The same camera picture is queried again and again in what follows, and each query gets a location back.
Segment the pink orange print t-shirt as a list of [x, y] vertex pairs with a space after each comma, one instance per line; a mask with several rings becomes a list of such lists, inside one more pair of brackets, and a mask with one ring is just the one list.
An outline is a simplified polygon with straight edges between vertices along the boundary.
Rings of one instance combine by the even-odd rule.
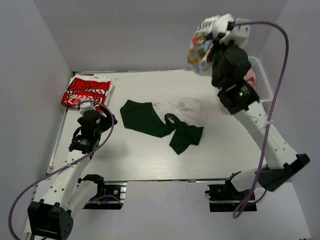
[[249, 84], [254, 90], [256, 90], [256, 74], [250, 69], [243, 77], [247, 84]]

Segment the white colourful print t-shirt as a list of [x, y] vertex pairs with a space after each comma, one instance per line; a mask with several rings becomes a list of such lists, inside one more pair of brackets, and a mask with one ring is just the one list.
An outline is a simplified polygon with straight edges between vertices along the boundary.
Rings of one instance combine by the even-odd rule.
[[212, 62], [207, 60], [207, 56], [213, 46], [213, 40], [218, 33], [225, 33], [228, 22], [233, 21], [233, 16], [227, 13], [208, 17], [199, 24], [187, 53], [187, 62], [196, 74], [211, 76]]

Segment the white green Charlie Brown t-shirt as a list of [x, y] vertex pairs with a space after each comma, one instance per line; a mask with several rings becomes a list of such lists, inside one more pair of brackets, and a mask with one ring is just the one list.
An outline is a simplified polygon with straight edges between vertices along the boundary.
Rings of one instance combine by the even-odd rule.
[[158, 138], [173, 133], [169, 146], [177, 155], [200, 144], [206, 122], [201, 101], [192, 97], [165, 102], [127, 100], [120, 114], [126, 129]]

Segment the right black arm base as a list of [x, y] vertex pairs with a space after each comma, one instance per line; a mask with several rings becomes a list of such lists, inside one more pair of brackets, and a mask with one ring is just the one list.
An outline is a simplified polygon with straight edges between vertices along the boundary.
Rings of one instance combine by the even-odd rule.
[[205, 194], [209, 200], [211, 213], [227, 213], [233, 212], [249, 192], [249, 190], [233, 191], [226, 184], [209, 184]]

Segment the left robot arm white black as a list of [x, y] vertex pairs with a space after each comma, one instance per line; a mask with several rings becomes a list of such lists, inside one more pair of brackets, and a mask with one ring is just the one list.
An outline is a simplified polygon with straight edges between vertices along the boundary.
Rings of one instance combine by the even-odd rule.
[[79, 127], [73, 133], [62, 170], [55, 174], [40, 200], [28, 206], [29, 225], [35, 236], [66, 240], [78, 212], [90, 199], [104, 195], [102, 176], [81, 174], [102, 146], [102, 134], [117, 120], [108, 109], [99, 112], [90, 107], [82, 111], [77, 122]]

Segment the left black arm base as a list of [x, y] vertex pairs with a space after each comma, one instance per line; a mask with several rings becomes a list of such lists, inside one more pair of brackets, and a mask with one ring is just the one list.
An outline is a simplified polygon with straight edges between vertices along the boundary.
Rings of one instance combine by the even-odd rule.
[[125, 202], [127, 182], [105, 182], [104, 195], [92, 198], [83, 207], [87, 210], [120, 210]]

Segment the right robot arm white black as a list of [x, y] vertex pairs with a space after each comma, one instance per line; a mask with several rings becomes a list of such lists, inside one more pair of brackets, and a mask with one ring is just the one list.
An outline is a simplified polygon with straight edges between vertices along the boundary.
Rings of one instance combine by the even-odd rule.
[[209, 58], [213, 61], [211, 84], [218, 88], [218, 98], [237, 119], [261, 150], [258, 168], [239, 171], [226, 181], [223, 191], [237, 194], [257, 184], [273, 192], [304, 168], [310, 158], [298, 154], [285, 141], [266, 114], [254, 88], [244, 80], [251, 68], [247, 53], [234, 40], [223, 42], [226, 34], [213, 38]]

